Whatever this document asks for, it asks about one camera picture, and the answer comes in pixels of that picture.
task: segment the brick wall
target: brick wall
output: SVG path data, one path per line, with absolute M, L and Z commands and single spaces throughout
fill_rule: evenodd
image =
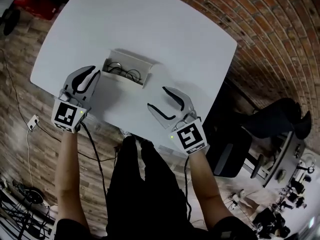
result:
M 320 0 L 182 0 L 237 41 L 227 77 L 258 107 L 290 97 L 312 114 L 320 153 Z

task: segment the cable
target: cable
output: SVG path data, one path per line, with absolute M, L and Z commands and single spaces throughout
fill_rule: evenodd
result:
M 45 129 L 41 128 L 38 123 L 36 123 L 36 125 L 37 125 L 42 131 L 44 131 L 46 134 L 48 134 L 51 138 L 53 138 L 53 139 L 55 139 L 56 141 L 58 141 L 58 142 L 61 143 L 61 140 L 60 140 L 60 139 L 54 137 L 51 133 L 49 133 L 49 132 L 47 132 Z M 81 152 L 79 152 L 79 151 L 78 151 L 78 153 L 79 153 L 80 155 L 88 158 L 88 159 L 91 159 L 91 160 L 94 160 L 94 161 L 98 161 L 97 159 L 94 159 L 94 158 L 92 158 L 92 157 L 89 157 L 89 156 L 85 155 L 84 153 L 81 153 Z M 117 152 L 115 152 L 114 157 L 112 157 L 112 158 L 107 158 L 107 159 L 104 159 L 104 160 L 100 160 L 100 162 L 105 162 L 105 161 L 113 160 L 113 159 L 116 159 L 117 157 L 118 157 L 118 154 L 117 154 Z
M 105 186 L 105 177 L 104 177 L 104 172 L 103 172 L 102 167 L 101 167 L 101 163 L 100 163 L 100 159 L 99 159 L 99 156 L 98 156 L 98 152 L 96 150 L 96 146 L 95 146 L 94 140 L 92 139 L 91 134 L 90 134 L 89 130 L 87 129 L 87 126 L 83 122 L 81 123 L 81 125 L 83 126 L 84 130 L 88 134 L 88 137 L 89 137 L 89 139 L 91 141 L 91 144 L 92 144 L 92 147 L 94 149 L 94 153 L 95 153 L 95 156 L 96 156 L 96 159 L 97 159 L 97 162 L 98 162 L 98 166 L 99 166 L 99 170 L 100 170 L 100 173 L 101 173 L 105 205 L 107 207 L 107 192 L 106 192 L 106 186 Z
M 254 193 L 256 193 L 256 192 L 259 192 L 260 190 L 261 190 L 261 189 L 258 189 L 258 190 L 255 190 L 255 191 L 249 193 L 249 194 L 246 194 L 242 199 L 244 199 L 244 198 L 246 198 L 246 197 L 248 197 L 248 196 L 250 196 L 250 195 L 252 195 L 252 194 L 254 194 Z
M 27 124 L 27 122 L 25 121 L 25 119 L 24 119 L 24 117 L 23 117 L 23 115 L 22 115 L 22 113 L 21 113 L 21 111 L 20 111 L 20 103 L 19 103 L 19 100 L 18 100 L 17 90 L 16 90 L 16 87 L 15 87 L 14 81 L 13 81 L 11 75 L 10 75 L 10 71 L 9 71 L 9 69 L 8 69 L 8 65 L 7 65 L 7 61 L 6 61 L 6 57 L 5 57 L 5 52 L 4 52 L 4 50 L 2 50 L 1 48 L 0 48 L 0 50 L 1 50 L 2 53 L 3 53 L 3 61 L 4 61 L 3 66 L 5 67 L 6 71 L 8 72 L 9 78 L 10 78 L 10 80 L 11 80 L 12 87 L 13 87 L 13 89 L 14 89 L 14 91 L 15 91 L 15 99 L 16 99 L 16 103 L 17 103 L 17 105 L 18 105 L 18 111 L 19 111 L 20 116 L 21 116 L 22 120 L 24 121 L 26 127 L 28 127 L 28 124 Z
M 184 181 L 185 181 L 185 202 L 186 205 L 189 207 L 189 213 L 188 213 L 188 221 L 190 221 L 191 219 L 191 205 L 188 202 L 188 181 L 187 181 L 187 164 L 189 161 L 189 157 L 187 157 L 187 159 L 185 160 L 185 164 L 184 164 Z
M 222 202 L 224 203 L 227 199 L 229 199 L 229 197 L 227 197 L 226 199 L 224 199 Z
M 191 224 L 196 223 L 196 222 L 201 222 L 201 221 L 203 221 L 203 225 L 206 225 L 204 219 L 197 219 L 197 220 L 191 222 Z
M 231 200 L 231 201 L 229 201 L 229 202 L 226 202 L 226 203 L 225 203 L 225 205 L 227 205 L 227 204 L 231 203 L 232 201 L 233 201 L 233 200 Z
M 116 162 L 117 162 L 116 158 L 117 158 L 116 155 L 114 155 L 113 169 L 116 168 Z
M 30 173 L 30 180 L 31 180 L 31 185 L 32 187 L 34 186 L 34 183 L 32 182 L 32 174 L 31 174 L 31 170 L 30 170 L 30 149 L 29 149 L 29 142 L 28 142 L 28 135 L 29 135 L 29 128 L 28 131 L 26 132 L 26 145 L 28 147 L 28 164 L 29 164 L 29 173 Z

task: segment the black chair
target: black chair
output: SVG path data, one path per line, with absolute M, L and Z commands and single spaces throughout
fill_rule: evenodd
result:
M 253 115 L 230 118 L 229 123 L 218 125 L 214 134 L 208 132 L 210 126 L 206 122 L 209 121 L 206 119 L 203 128 L 210 144 L 206 158 L 215 176 L 228 178 L 237 176 L 245 159 L 254 165 L 251 174 L 254 178 L 264 161 L 262 154 L 256 159 L 248 153 L 252 143 L 248 132 L 264 139 L 295 131 L 296 136 L 303 140 L 311 131 L 310 112 L 301 119 L 300 105 L 290 98 L 279 99 Z
M 300 105 L 291 98 L 279 99 L 242 122 L 245 129 L 260 139 L 294 131 L 303 140 L 309 135 L 311 125 L 310 112 L 301 119 Z
M 255 159 L 249 154 L 252 137 L 239 125 L 219 127 L 209 141 L 210 148 L 206 154 L 211 170 L 215 176 L 234 178 L 238 175 L 245 159 L 254 166 L 251 178 L 254 178 L 263 162 L 263 155 Z

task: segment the white table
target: white table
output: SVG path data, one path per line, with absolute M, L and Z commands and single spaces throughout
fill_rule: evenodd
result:
M 90 113 L 177 150 L 147 103 L 173 114 L 162 86 L 174 87 L 190 96 L 204 121 L 236 47 L 224 30 L 180 0 L 70 0 L 49 31 L 30 80 L 58 96 L 71 72 L 89 65 L 102 68 L 111 49 L 155 60 L 143 89 L 132 91 L 101 77 Z

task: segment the power outlet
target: power outlet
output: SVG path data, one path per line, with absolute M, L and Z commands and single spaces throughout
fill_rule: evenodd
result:
M 39 123 L 39 117 L 36 114 L 34 114 L 28 122 L 29 130 L 32 131 L 36 127 L 37 123 Z

